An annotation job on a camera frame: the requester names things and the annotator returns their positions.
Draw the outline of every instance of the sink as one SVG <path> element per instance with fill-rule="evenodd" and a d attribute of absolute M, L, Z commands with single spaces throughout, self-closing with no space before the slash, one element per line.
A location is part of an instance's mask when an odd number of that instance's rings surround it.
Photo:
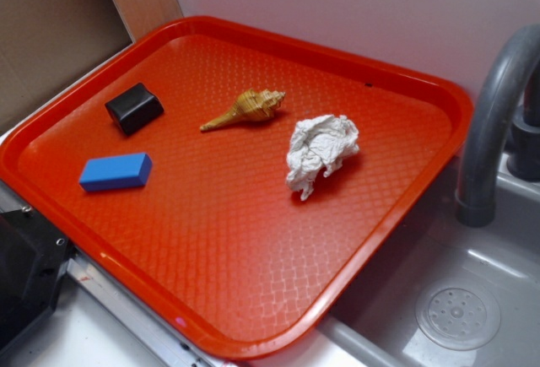
<path fill-rule="evenodd" d="M 380 356 L 368 365 L 538 365 L 540 187 L 500 172 L 494 222 L 469 228 L 456 179 L 455 161 L 330 311 L 349 332 L 333 340 Z"/>

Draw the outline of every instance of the crumpled tissue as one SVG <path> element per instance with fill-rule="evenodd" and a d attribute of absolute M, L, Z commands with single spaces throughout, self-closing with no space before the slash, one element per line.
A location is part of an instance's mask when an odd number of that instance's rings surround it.
<path fill-rule="evenodd" d="M 294 192 L 302 190 L 305 201 L 313 192 L 319 170 L 326 167 L 328 177 L 343 165 L 343 159 L 360 151 L 356 141 L 359 131 L 346 116 L 318 116 L 296 123 L 287 154 L 287 186 Z"/>

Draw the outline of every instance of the seashell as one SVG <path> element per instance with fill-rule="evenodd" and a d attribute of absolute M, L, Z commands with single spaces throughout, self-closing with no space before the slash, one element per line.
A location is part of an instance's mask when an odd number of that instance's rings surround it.
<path fill-rule="evenodd" d="M 274 116 L 285 97 L 284 92 L 263 90 L 257 93 L 249 89 L 240 94 L 230 109 L 223 115 L 201 127 L 201 132 L 212 131 L 242 121 L 266 121 Z"/>

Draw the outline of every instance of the sink drain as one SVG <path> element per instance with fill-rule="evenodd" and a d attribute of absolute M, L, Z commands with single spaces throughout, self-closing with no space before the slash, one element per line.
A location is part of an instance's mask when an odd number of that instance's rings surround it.
<path fill-rule="evenodd" d="M 471 350 L 489 342 L 499 330 L 497 300 L 484 287 L 461 278 L 446 278 L 418 297 L 416 319 L 433 342 L 452 350 Z"/>

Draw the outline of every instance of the blue block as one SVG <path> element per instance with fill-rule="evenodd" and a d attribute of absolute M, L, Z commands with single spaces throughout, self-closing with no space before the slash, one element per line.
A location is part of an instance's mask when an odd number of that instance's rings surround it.
<path fill-rule="evenodd" d="M 78 183 L 87 192 L 144 186 L 152 160 L 147 154 L 126 154 L 86 162 Z"/>

